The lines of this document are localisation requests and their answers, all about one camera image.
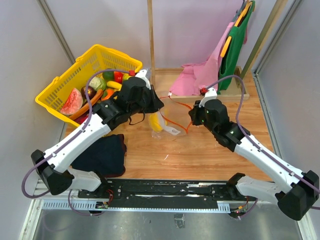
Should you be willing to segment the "yellow banana bunch toy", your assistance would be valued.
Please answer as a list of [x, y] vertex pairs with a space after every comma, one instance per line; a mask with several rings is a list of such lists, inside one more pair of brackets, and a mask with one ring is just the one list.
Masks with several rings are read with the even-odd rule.
[[158, 114], [157, 113], [151, 113], [148, 116], [148, 122], [149, 125], [151, 127], [151, 129], [156, 132], [159, 133], [163, 130], [162, 126], [159, 123], [159, 118], [158, 118]]

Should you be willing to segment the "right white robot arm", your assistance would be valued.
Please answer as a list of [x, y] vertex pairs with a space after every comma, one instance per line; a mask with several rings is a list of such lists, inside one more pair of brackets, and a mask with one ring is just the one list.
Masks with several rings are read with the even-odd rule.
[[236, 173], [226, 188], [230, 199], [246, 196], [272, 203], [295, 221], [300, 221], [319, 199], [319, 176], [312, 170], [304, 172], [292, 166], [264, 147], [247, 129], [230, 120], [220, 100], [197, 100], [188, 114], [193, 125], [203, 125], [221, 146], [247, 159], [271, 178], [262, 181]]

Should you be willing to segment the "clear zip top bag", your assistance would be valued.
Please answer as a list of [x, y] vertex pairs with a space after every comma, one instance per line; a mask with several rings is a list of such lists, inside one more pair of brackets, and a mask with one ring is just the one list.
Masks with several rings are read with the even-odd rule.
[[153, 138], [160, 139], [167, 136], [180, 137], [189, 132], [189, 128], [192, 125], [189, 111], [192, 107], [187, 103], [171, 99], [171, 96], [172, 93], [169, 92], [167, 97], [159, 98], [164, 103], [164, 107], [155, 113], [158, 115], [162, 131], [154, 132], [149, 124]]

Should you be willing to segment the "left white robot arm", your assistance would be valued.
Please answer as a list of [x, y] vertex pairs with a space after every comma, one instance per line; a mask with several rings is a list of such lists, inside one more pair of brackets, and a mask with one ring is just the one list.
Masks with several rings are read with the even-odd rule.
[[71, 168], [74, 160], [94, 142], [129, 121], [134, 114], [151, 114], [164, 107], [151, 85], [147, 70], [126, 80], [115, 97], [93, 107], [92, 115], [66, 138], [46, 151], [35, 150], [31, 159], [52, 195], [66, 190], [87, 190], [96, 198], [107, 193], [103, 178], [93, 171]]

